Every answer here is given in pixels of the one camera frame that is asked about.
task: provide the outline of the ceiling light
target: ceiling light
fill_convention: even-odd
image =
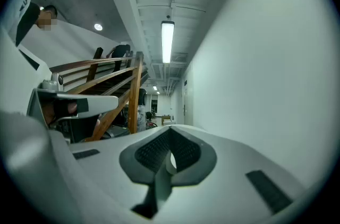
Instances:
[[[170,63],[172,39],[174,37],[175,22],[161,22],[161,47],[163,51],[163,63]]]
[[[100,24],[95,24],[95,29],[97,31],[101,31],[103,29],[103,27]]]

